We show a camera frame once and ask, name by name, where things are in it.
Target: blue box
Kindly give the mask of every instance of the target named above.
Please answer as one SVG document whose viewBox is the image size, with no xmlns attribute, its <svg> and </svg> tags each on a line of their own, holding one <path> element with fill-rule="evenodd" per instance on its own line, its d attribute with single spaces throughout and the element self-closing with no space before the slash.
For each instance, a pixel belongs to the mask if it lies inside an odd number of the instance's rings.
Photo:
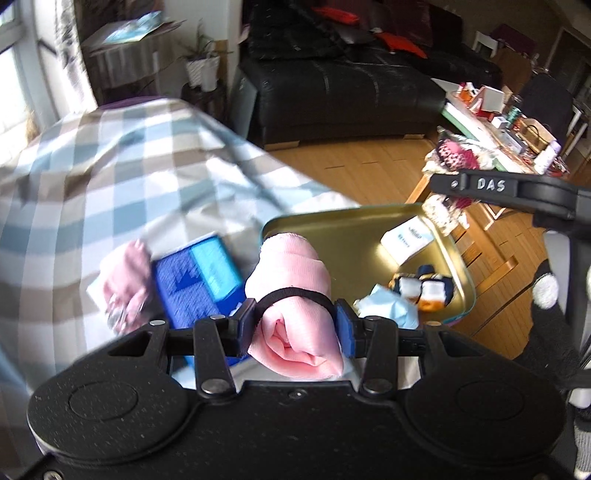
<svg viewBox="0 0 591 480">
<path fill-rule="evenodd" d="M 230 316 L 246 299 L 244 280 L 217 235 L 156 260 L 154 282 L 171 325 L 192 327 L 210 315 Z M 229 365 L 241 359 L 227 357 Z M 194 365 L 194 358 L 187 361 Z"/>
</svg>

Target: blue and white checkered fabric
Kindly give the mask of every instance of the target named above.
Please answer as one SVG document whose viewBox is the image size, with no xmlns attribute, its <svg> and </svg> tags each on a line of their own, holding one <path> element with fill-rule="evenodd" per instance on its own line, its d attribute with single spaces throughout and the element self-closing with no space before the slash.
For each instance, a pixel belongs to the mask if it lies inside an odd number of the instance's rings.
<svg viewBox="0 0 591 480">
<path fill-rule="evenodd" d="M 112 339 L 86 288 L 115 247 L 142 238 L 162 255 L 216 231 L 246 277 L 270 219 L 356 205 L 180 100 L 43 133 L 0 167 L 0 469 L 39 456 L 32 391 Z"/>
</svg>

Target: circular black cover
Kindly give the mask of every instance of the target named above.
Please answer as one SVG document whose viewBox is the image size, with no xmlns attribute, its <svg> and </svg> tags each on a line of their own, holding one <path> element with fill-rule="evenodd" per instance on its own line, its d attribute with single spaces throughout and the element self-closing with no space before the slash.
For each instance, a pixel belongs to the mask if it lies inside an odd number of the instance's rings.
<svg viewBox="0 0 591 480">
<path fill-rule="evenodd" d="M 138 358 L 81 362 L 31 397 L 28 421 L 40 445 L 90 463 L 140 455 L 186 418 L 183 388 Z"/>
<path fill-rule="evenodd" d="M 491 356 L 442 362 L 408 393 L 412 424 L 443 451 L 478 464 L 518 462 L 551 448 L 564 426 L 562 397 L 507 363 Z"/>
</svg>

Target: light blue cloth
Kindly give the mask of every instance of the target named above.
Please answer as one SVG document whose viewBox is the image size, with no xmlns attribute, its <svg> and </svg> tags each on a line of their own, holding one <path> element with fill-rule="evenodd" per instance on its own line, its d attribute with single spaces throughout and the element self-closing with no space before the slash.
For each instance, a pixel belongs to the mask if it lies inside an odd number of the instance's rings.
<svg viewBox="0 0 591 480">
<path fill-rule="evenodd" d="M 356 301 L 355 307 L 360 317 L 385 317 L 408 330 L 418 327 L 417 306 L 382 285 L 376 285 L 367 297 Z"/>
</svg>

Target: rolled pink cloth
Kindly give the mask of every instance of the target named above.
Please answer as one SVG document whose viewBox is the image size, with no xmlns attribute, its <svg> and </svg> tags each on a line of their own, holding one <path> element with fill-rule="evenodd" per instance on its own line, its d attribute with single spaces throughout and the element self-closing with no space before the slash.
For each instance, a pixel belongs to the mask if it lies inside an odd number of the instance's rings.
<svg viewBox="0 0 591 480">
<path fill-rule="evenodd" d="M 112 325 L 116 333 L 129 333 L 148 321 L 142 315 L 152 295 L 151 253 L 141 240 L 113 250 L 100 263 L 99 278 Z"/>
<path fill-rule="evenodd" d="M 246 296 L 259 301 L 285 287 L 330 298 L 330 275 L 308 240 L 293 233 L 267 239 Z M 343 358 L 330 313 L 301 297 L 279 300 L 263 314 L 248 350 L 260 363 L 290 378 L 324 380 L 341 376 Z"/>
</svg>

